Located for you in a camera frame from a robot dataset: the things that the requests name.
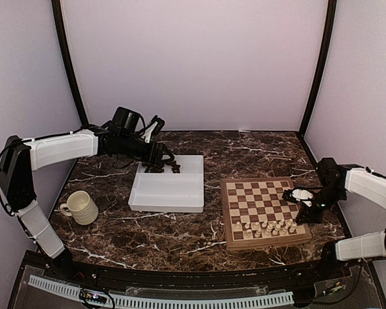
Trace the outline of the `wooden chess board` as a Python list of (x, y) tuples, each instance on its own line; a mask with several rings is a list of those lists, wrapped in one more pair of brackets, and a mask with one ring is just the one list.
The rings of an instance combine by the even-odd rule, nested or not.
[[(282, 199), (285, 190), (293, 188), (289, 177), (274, 178), (241, 178), (221, 180), (221, 200), (223, 206), (223, 219), (225, 224), (226, 247), (228, 250), (248, 250), (266, 248), (269, 246), (284, 247), (308, 242), (311, 239), (310, 229), (307, 224), (297, 224), (296, 217), (300, 205)], [(280, 232), (274, 236), (265, 235), (266, 228), (261, 227), (263, 221), (274, 226), (280, 220), (293, 219), (296, 225), (294, 234), (282, 235)], [(234, 230), (234, 224), (241, 222), (241, 229)], [(252, 237), (244, 238), (245, 223), (251, 223)], [(260, 238), (255, 237), (257, 230), (252, 229), (252, 223), (259, 222), (262, 229)]]

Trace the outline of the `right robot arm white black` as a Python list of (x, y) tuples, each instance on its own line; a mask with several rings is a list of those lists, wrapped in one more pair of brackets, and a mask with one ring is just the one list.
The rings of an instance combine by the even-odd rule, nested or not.
[(315, 273), (329, 279), (341, 261), (386, 259), (386, 176), (357, 164), (323, 158), (316, 165), (321, 186), (296, 187), (287, 199), (301, 205), (297, 223), (321, 223), (324, 211), (341, 205), (353, 236), (328, 242)]

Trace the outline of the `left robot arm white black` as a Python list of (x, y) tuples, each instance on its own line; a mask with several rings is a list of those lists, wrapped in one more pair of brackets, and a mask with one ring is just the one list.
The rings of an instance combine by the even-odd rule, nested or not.
[(48, 258), (63, 280), (78, 275), (71, 252), (52, 227), (37, 195), (41, 171), (56, 169), (80, 158), (124, 156), (134, 161), (160, 165), (173, 158), (164, 144), (155, 141), (165, 121), (158, 115), (146, 122), (128, 108), (116, 109), (105, 124), (84, 124), (76, 130), (38, 137), (7, 138), (0, 152), (0, 203), (7, 215), (17, 218), (26, 235)]

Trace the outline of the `white plastic divided tray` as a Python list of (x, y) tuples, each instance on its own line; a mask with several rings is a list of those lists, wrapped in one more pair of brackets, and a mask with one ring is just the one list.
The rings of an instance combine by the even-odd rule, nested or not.
[(176, 155), (180, 172), (166, 165), (163, 173), (146, 173), (138, 164), (128, 205), (132, 211), (202, 213), (204, 161), (202, 155)]

